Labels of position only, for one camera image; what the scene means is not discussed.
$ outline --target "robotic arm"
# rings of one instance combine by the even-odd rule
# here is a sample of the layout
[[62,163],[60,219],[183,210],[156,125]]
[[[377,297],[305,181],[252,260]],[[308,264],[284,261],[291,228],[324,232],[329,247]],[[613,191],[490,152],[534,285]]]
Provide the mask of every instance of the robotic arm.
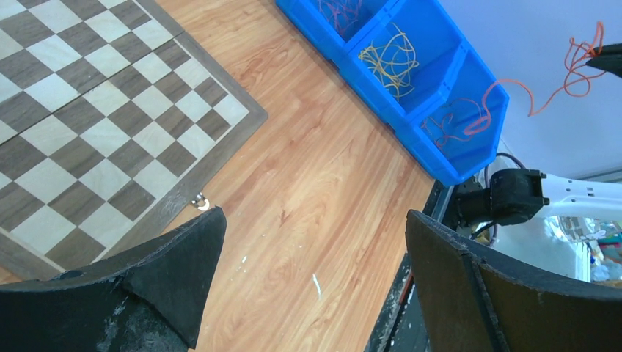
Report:
[[[622,78],[622,43],[595,48],[586,65]],[[572,180],[538,170],[506,169],[492,175],[490,188],[460,195],[458,213],[468,225],[514,225],[533,217],[576,216],[622,219],[622,184]]]

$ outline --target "chessboard border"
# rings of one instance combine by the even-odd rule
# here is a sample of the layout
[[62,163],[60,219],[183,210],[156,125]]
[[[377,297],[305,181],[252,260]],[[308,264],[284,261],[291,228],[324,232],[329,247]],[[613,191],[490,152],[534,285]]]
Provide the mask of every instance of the chessboard border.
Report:
[[[259,103],[155,0],[135,0],[177,40],[208,72],[233,95],[249,113],[212,150],[204,156],[175,187],[164,196],[102,259],[137,246],[160,233],[189,205],[213,176],[233,157],[244,143],[268,119]],[[46,257],[29,251],[25,243],[16,241],[0,229],[0,266],[22,279],[49,279],[61,271]]]

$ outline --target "blue plastic bin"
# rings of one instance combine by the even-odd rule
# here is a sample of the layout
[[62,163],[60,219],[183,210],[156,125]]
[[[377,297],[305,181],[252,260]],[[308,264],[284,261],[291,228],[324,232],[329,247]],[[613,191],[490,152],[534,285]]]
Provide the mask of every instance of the blue plastic bin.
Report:
[[[464,135],[464,129],[485,115],[481,100],[486,90],[496,81],[495,77],[483,64],[480,57],[471,49],[466,55],[464,64],[458,73],[447,103],[441,106],[427,119],[434,119],[439,124],[449,121],[448,114],[453,114],[451,123],[445,124],[441,131],[430,120],[417,119],[399,130],[395,136],[417,160],[445,185],[453,185],[466,181],[481,169],[490,164],[497,154],[501,137],[501,129],[509,97],[500,86],[495,86],[486,99],[491,113],[491,122],[487,129],[474,136]],[[477,102],[476,106],[464,99]],[[441,149],[434,144],[435,140],[444,142]]]
[[[386,24],[397,0],[362,0],[356,21],[343,14],[333,17],[328,4],[335,2],[358,5],[358,0],[277,0],[277,5],[324,57],[339,62],[366,31]],[[337,32],[335,22],[345,31]]]
[[[464,128],[477,120],[480,112],[463,99],[481,104],[484,92],[496,79],[437,0],[362,0],[365,11],[359,13],[361,21],[343,36],[322,16],[318,0],[277,3],[433,177],[446,186],[459,184],[494,160],[509,97],[501,86],[495,86],[487,99],[490,126],[470,139],[464,136]],[[370,45],[385,46],[398,29],[414,48],[419,65],[408,74],[414,90],[396,98],[395,88],[385,87],[373,65],[359,55]],[[403,49],[387,48],[384,55],[390,58],[385,59],[385,70],[389,67],[386,61],[392,61],[396,65],[390,68],[397,75],[411,59],[410,52]],[[432,123],[422,129],[424,121],[442,122],[449,113],[453,118],[444,131]],[[435,140],[444,134],[468,141],[448,139],[437,147]]]

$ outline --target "orange wire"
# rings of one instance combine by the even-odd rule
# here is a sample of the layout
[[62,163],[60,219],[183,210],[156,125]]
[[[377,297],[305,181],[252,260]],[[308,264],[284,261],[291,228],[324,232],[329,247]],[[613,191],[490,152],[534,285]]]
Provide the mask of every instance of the orange wire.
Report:
[[[592,88],[592,84],[590,82],[591,79],[593,78],[598,78],[602,75],[605,74],[605,71],[594,75],[594,76],[586,76],[582,73],[579,73],[577,70],[580,68],[583,68],[585,66],[585,64],[583,65],[578,65],[580,62],[586,60],[586,59],[590,59],[594,56],[598,56],[600,55],[600,53],[602,52],[602,45],[603,45],[603,38],[604,38],[604,25],[601,21],[598,21],[598,23],[596,23],[596,33],[594,34],[594,40],[592,41],[591,44],[587,44],[586,42],[583,42],[581,44],[576,44],[574,42],[574,37],[570,38],[570,48],[568,49],[568,52],[566,53],[566,57],[564,59],[564,66],[566,67],[566,69],[568,70],[568,73],[566,74],[566,77],[564,78],[564,85],[562,85],[562,87],[560,87],[559,89],[555,90],[551,96],[549,97],[549,99],[545,102],[545,104],[538,109],[537,111],[533,111],[534,109],[534,102],[533,102],[533,93],[531,93],[531,91],[529,90],[529,88],[527,88],[527,86],[525,84],[523,84],[520,81],[517,81],[515,79],[509,79],[509,78],[504,78],[504,79],[500,79],[498,81],[495,81],[493,84],[491,84],[491,86],[486,90],[486,92],[484,93],[483,97],[482,97],[482,106],[484,108],[484,112],[486,113],[484,116],[480,116],[480,118],[476,121],[474,121],[473,123],[471,123],[469,126],[467,126],[464,130],[463,133],[467,136],[472,136],[475,135],[477,133],[480,133],[482,131],[484,131],[485,129],[487,129],[490,126],[490,122],[491,122],[491,113],[488,109],[488,106],[486,105],[486,98],[488,98],[488,95],[490,94],[490,92],[493,90],[493,88],[495,88],[495,86],[501,84],[501,83],[515,83],[518,84],[519,86],[523,87],[526,91],[527,94],[529,94],[529,99],[530,99],[530,109],[529,109],[529,114],[527,115],[528,117],[540,114],[550,103],[551,100],[553,100],[553,98],[562,90],[564,92],[566,92],[566,94],[570,95],[571,97],[575,97],[575,98],[581,98],[581,97],[585,97],[586,95],[588,95],[591,91]],[[596,44],[598,44],[599,50],[598,53],[594,52],[594,48],[596,47]],[[568,58],[570,57],[570,53],[572,52],[572,48],[577,48],[574,52],[574,55],[572,56],[572,60],[571,60],[571,64],[568,64]],[[584,54],[577,59],[577,55],[579,54],[579,52],[583,50]],[[573,75],[577,75],[580,78],[568,82],[570,80],[570,77],[572,77]],[[568,88],[570,86],[572,86],[573,84],[579,83],[581,81],[585,81],[588,84],[588,89],[586,90],[585,93],[583,94],[574,94],[572,92],[570,92],[568,90]]]
[[[468,136],[468,138],[461,138],[458,136],[454,136],[454,135],[450,135],[445,131],[446,123],[451,123],[452,119],[453,119],[453,113],[449,113],[443,116],[440,124],[433,118],[430,117],[430,119],[433,121],[434,125],[437,126],[437,128],[439,128],[441,130],[441,132],[443,133],[443,136],[439,137],[438,139],[434,140],[434,144],[442,151],[442,147],[447,144],[447,142],[450,139],[455,139],[458,140],[460,142],[468,142],[469,140],[471,140],[471,138],[477,134],[480,133],[482,131],[484,131],[485,129],[487,129],[490,126],[491,123],[491,112],[488,109],[488,106],[486,105],[486,99],[488,98],[490,92],[493,90],[493,88],[495,88],[497,85],[499,84],[503,84],[503,83],[515,83],[518,84],[519,86],[523,87],[526,91],[527,94],[529,95],[529,99],[530,99],[530,110],[529,110],[529,114],[527,115],[528,117],[540,114],[553,100],[553,98],[562,90],[564,92],[566,92],[566,94],[570,95],[571,97],[575,97],[575,98],[582,98],[585,97],[586,95],[588,95],[591,91],[592,88],[592,84],[590,82],[591,79],[593,78],[598,78],[602,75],[604,75],[606,72],[603,71],[599,74],[593,75],[593,76],[586,76],[583,73],[580,73],[578,70],[585,67],[586,64],[582,64],[579,65],[580,63],[584,62],[586,59],[590,59],[592,57],[598,56],[601,54],[602,52],[602,46],[603,46],[603,39],[604,39],[604,25],[601,21],[598,21],[596,23],[596,33],[594,34],[594,39],[592,40],[592,43],[589,44],[587,42],[583,42],[580,44],[576,44],[574,41],[574,37],[570,38],[570,47],[568,48],[568,52],[566,52],[566,57],[564,58],[564,67],[566,68],[566,70],[568,71],[568,73],[566,74],[566,77],[564,78],[564,84],[557,90],[555,90],[551,96],[549,97],[549,99],[545,102],[544,105],[542,105],[542,107],[540,107],[540,109],[534,111],[534,98],[533,98],[533,93],[531,93],[531,91],[529,90],[529,88],[527,88],[527,86],[525,84],[523,84],[520,81],[517,81],[516,79],[509,79],[509,78],[504,78],[504,79],[500,79],[498,81],[495,81],[493,84],[490,85],[490,87],[488,87],[488,89],[486,90],[486,92],[484,92],[484,95],[482,97],[482,107],[483,110],[485,112],[485,114],[482,114],[482,109],[480,108],[480,106],[473,100],[470,99],[466,99],[466,98],[458,98],[455,99],[453,102],[445,105],[444,107],[448,107],[448,106],[452,106],[456,101],[458,100],[465,100],[465,101],[469,101],[470,103],[473,103],[477,106],[478,111],[480,113],[480,117],[472,122],[471,124],[469,124],[465,129],[463,129],[463,134],[465,136]],[[594,48],[596,47],[596,45],[598,44],[598,52],[594,51]],[[572,58],[569,60],[568,63],[568,58],[570,58],[570,55],[572,53],[572,49],[575,48],[575,51],[572,55]],[[579,76],[578,79],[575,79],[573,81],[570,81],[570,78],[575,75],[575,76]],[[570,86],[577,84],[579,82],[585,81],[588,85],[585,93],[582,94],[576,94],[573,92],[570,92],[570,90],[568,89]],[[432,133],[430,132],[430,128],[427,125],[427,120],[424,120],[424,122],[421,125],[421,128],[425,128],[428,130],[429,134],[431,135]]]

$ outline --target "chessboard square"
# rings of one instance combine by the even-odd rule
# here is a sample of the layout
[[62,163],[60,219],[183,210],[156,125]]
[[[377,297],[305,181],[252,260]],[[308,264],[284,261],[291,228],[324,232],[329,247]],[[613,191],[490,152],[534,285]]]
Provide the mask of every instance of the chessboard square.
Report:
[[133,66],[152,84],[171,72],[171,68],[155,53],[148,54],[134,63]]
[[78,226],[103,203],[103,199],[77,181],[52,200],[49,205],[50,208]]
[[106,248],[110,248],[132,228],[132,221],[109,203],[104,203],[79,228]]
[[81,58],[58,35],[41,40],[27,50],[54,72]]
[[18,0],[26,9],[31,9],[49,0]]
[[2,172],[0,172],[0,189],[6,187],[9,183],[11,183],[11,179],[5,176]]
[[26,8],[17,0],[2,0],[0,2],[0,21],[26,11]]
[[199,84],[194,90],[211,106],[215,106],[220,100],[227,96],[227,92],[211,77]]
[[103,119],[80,135],[103,156],[114,153],[124,145],[130,137],[112,121]]
[[188,84],[184,83],[175,72],[171,72],[164,76],[160,81],[155,83],[155,86],[173,103],[176,103],[191,91]]
[[44,160],[45,155],[21,136],[0,145],[0,172],[11,180],[16,180]]
[[17,134],[18,132],[16,130],[12,129],[11,126],[7,125],[6,123],[2,122],[2,120],[0,120],[0,144],[5,143],[6,141],[8,141],[9,139],[11,139],[13,136]]
[[50,112],[25,92],[0,103],[0,120],[18,133],[43,120]]
[[155,54],[162,59],[172,70],[180,67],[190,60],[188,55],[174,40],[169,40],[160,48],[154,50]]
[[134,33],[140,38],[151,50],[157,49],[160,45],[173,39],[172,34],[167,31],[161,24],[151,20],[134,29]]
[[83,57],[57,74],[80,94],[90,91],[106,80],[106,77]]
[[57,163],[45,159],[21,175],[15,183],[44,203],[49,203],[71,187],[75,181],[76,178]]
[[14,97],[19,92],[21,92],[20,87],[0,73],[0,103]]
[[67,127],[77,134],[81,134],[100,122],[104,116],[84,97],[75,99],[54,113]]
[[133,139],[130,139],[116,152],[112,153],[108,160],[112,161],[114,165],[130,177],[134,177],[140,170],[149,165],[153,157]]
[[52,112],[80,96],[77,90],[55,73],[31,85],[24,91]]
[[50,155],[50,159],[54,160],[75,178],[80,178],[99,164],[104,157],[82,138],[76,137],[73,141]]
[[75,228],[45,256],[65,270],[71,270],[89,265],[104,249],[106,247],[93,237]]
[[148,151],[154,158],[160,155],[160,153],[175,141],[175,139],[156,122],[152,122],[142,131],[138,132],[138,134],[133,137],[133,140]]
[[117,49],[129,62],[136,62],[138,59],[146,56],[151,52],[140,38],[133,32],[129,32],[121,38],[110,43],[113,48]]
[[99,15],[106,11],[106,8],[98,0],[61,0],[63,4],[71,9],[83,21]]
[[178,142],[197,159],[204,157],[216,144],[215,141],[197,125],[192,125],[178,138]]
[[37,5],[30,9],[30,13],[54,31],[54,33],[62,32],[82,22],[80,17],[76,16],[60,0],[49,0],[41,5]]
[[175,186],[177,176],[159,161],[154,160],[139,172],[134,180],[156,199],[161,199]]
[[125,0],[99,0],[106,9],[111,9],[112,7],[117,6],[118,4],[122,4]]
[[13,231],[42,206],[38,198],[11,182],[0,189],[0,227]]
[[80,182],[103,200],[110,199],[129,181],[129,176],[108,159],[103,159],[96,167],[80,177]]
[[177,177],[180,177],[196,159],[178,142],[171,144],[158,157],[158,161]]
[[110,199],[110,204],[130,220],[135,221],[156,198],[135,181],[130,181]]
[[175,104],[190,120],[199,121],[212,109],[203,98],[201,98],[194,90],[190,91],[185,97],[181,98]]
[[18,42],[14,41],[7,33],[0,29],[0,60],[9,55],[13,55],[23,49]]
[[50,76],[52,70],[24,49],[0,60],[0,73],[25,89]]
[[211,74],[205,67],[196,59],[192,58],[184,62],[180,67],[177,67],[175,73],[177,73],[192,89],[197,88],[199,84],[211,77]]
[[144,13],[134,1],[118,4],[112,7],[110,12],[117,16],[129,29],[135,29],[150,20],[149,15]]
[[106,44],[106,41],[84,22],[58,33],[58,36],[82,56],[91,54]]
[[238,99],[235,99],[233,95],[224,97],[220,103],[214,106],[214,110],[231,126],[237,125],[249,113],[249,110]]
[[21,136],[43,154],[50,156],[78,135],[54,115],[25,130]]
[[24,48],[54,35],[53,31],[28,11],[20,12],[0,21],[0,29]]
[[86,20],[85,23],[93,28],[95,33],[99,34],[100,37],[108,43],[130,31],[130,29],[110,11],[104,11],[99,15],[91,17]]
[[121,72],[112,76],[110,82],[130,99],[134,99],[138,94],[151,87],[151,83],[133,66],[127,66]]
[[130,137],[134,137],[152,121],[133,101],[125,103],[108,118]]
[[75,228],[56,211],[44,206],[13,229],[12,234],[45,254]]
[[197,126],[201,127],[214,141],[218,140],[218,138],[231,127],[216,110],[210,110],[205,114],[205,116],[197,122]]
[[132,99],[132,101],[154,120],[173,106],[169,98],[154,86],[147,88],[144,92]]
[[85,59],[106,77],[112,77],[130,65],[130,62],[109,44],[93,51]]
[[177,106],[171,106],[156,120],[173,138],[179,138],[194,123]]
[[89,103],[91,103],[104,116],[108,116],[115,112],[123,104],[130,99],[116,88],[110,81],[105,81],[94,90],[84,95]]

